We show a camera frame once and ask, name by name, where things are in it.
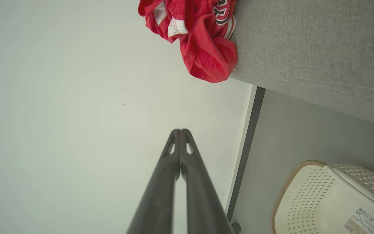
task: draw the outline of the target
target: red jersey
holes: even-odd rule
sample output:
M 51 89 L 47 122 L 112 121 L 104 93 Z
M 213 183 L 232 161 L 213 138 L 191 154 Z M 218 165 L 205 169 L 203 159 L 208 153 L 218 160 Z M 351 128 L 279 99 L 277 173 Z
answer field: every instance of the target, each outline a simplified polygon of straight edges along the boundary
M 189 73 L 211 83 L 226 80 L 237 62 L 229 41 L 236 0 L 141 0 L 138 13 L 147 27 L 173 43 L 180 39 Z

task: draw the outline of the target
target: white sticker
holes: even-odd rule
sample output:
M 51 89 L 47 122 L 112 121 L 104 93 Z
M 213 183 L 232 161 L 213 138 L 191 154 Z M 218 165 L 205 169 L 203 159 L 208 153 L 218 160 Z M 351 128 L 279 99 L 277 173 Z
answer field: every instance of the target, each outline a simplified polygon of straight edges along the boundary
M 359 207 L 344 225 L 351 234 L 374 234 L 374 216 Z

